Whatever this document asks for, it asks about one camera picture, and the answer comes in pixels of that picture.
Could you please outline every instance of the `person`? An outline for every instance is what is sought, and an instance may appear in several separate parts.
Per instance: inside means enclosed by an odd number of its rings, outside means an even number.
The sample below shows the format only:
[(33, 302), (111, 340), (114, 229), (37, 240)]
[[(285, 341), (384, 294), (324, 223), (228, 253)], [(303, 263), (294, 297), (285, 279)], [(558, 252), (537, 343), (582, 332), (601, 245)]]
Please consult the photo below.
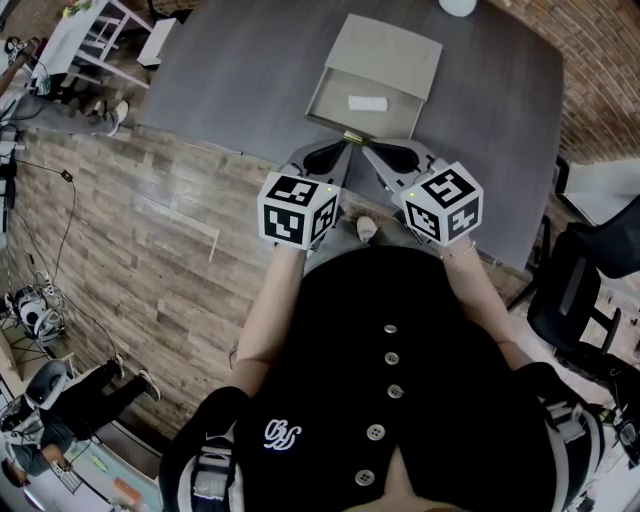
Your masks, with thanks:
[[(306, 262), (274, 249), (227, 385), (162, 459), (165, 510), (562, 510), (601, 432), (516, 345), (475, 244), (368, 217), (357, 234), (339, 222)], [(587, 448), (581, 477), (558, 441)]]
[(140, 371), (122, 388), (104, 396), (101, 391), (118, 376), (125, 378), (124, 360), (119, 354), (93, 370), (87, 377), (62, 392), (49, 410), (40, 410), (44, 425), (40, 446), (8, 444), (9, 457), (2, 461), (5, 477), (16, 487), (29, 485), (29, 476), (38, 476), (56, 462), (65, 471), (71, 464), (64, 453), (74, 441), (85, 441), (101, 427), (114, 421), (124, 409), (143, 393), (154, 401), (160, 390), (147, 371)]
[(24, 87), (25, 80), (16, 79), (16, 74), (33, 58), (39, 46), (38, 39), (31, 39), (0, 77), (0, 124), (10, 124), (18, 130), (41, 128), (71, 134), (115, 135), (129, 113), (126, 101), (121, 101), (115, 110), (104, 114), (94, 111), (85, 116), (70, 105), (30, 94)]

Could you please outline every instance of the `jeans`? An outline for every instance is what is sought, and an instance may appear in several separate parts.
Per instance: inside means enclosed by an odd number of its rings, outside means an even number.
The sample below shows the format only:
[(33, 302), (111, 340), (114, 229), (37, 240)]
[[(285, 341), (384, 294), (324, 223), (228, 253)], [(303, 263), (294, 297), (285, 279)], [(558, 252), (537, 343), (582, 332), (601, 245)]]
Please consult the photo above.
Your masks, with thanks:
[(80, 135), (110, 133), (117, 124), (114, 112), (107, 112), (104, 116), (98, 114), (85, 116), (74, 107), (54, 103), (31, 94), (25, 94), (20, 99), (16, 110), (7, 121), (20, 130), (41, 128)]
[(427, 241), (420, 244), (413, 233), (397, 220), (389, 219), (381, 228), (378, 228), (371, 240), (363, 242), (358, 237), (356, 226), (351, 222), (340, 219), (333, 228), (329, 229), (318, 250), (311, 253), (307, 258), (304, 273), (306, 275), (323, 263), (348, 252), (357, 251), (365, 247), (388, 245), (410, 247), (432, 256), (437, 256), (433, 246)]
[(79, 441), (89, 439), (100, 427), (115, 420), (147, 390), (146, 381), (137, 376), (110, 395), (103, 395), (102, 389), (119, 373), (114, 361), (107, 362), (64, 391), (52, 407)]

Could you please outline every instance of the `shoe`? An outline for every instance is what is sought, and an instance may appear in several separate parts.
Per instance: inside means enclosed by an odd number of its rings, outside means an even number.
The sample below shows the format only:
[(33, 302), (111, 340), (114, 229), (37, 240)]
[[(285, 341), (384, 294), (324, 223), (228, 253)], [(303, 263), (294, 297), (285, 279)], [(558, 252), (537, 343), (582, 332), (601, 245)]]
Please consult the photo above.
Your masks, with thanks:
[(371, 217), (360, 217), (356, 224), (358, 229), (358, 237), (363, 242), (368, 242), (378, 231), (378, 226), (371, 220)]
[(113, 115), (116, 116), (116, 126), (113, 130), (111, 130), (111, 132), (109, 132), (109, 137), (113, 137), (116, 133), (118, 133), (120, 125), (129, 115), (129, 104), (126, 101), (121, 101), (120, 103), (118, 103), (118, 106), (113, 111)]
[(126, 375), (124, 371), (124, 358), (120, 354), (116, 354), (112, 361), (118, 365), (118, 368), (120, 368), (120, 374), (118, 375), (118, 378), (120, 380), (124, 380), (124, 377)]
[(99, 116), (104, 116), (107, 113), (107, 104), (102, 100), (98, 100), (91, 111)]
[(138, 377), (142, 377), (145, 381), (147, 381), (147, 395), (153, 398), (154, 402), (159, 402), (162, 398), (162, 393), (160, 393), (160, 388), (155, 385), (151, 375), (146, 370), (140, 370), (138, 373)]

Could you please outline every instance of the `gray tabletop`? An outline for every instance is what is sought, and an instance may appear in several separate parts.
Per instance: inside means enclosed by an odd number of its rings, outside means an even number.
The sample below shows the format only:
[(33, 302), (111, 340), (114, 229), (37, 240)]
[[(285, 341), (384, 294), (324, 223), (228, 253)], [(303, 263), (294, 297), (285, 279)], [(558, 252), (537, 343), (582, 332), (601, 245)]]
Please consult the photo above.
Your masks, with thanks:
[(139, 122), (279, 163), (334, 138), (304, 112), (349, 13), (442, 43), (413, 138), (478, 180), (478, 247), (524, 268), (551, 189), (563, 63), (488, 2), (454, 18), (435, 0), (203, 0), (171, 41)]

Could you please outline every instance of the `brick wall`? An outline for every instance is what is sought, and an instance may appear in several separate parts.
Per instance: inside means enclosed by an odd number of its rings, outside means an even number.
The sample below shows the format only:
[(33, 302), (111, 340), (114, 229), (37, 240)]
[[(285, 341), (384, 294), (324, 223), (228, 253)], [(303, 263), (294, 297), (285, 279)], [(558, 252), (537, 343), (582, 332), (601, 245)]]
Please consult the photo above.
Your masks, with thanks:
[(640, 157), (640, 6), (633, 0), (491, 0), (564, 55), (560, 153)]

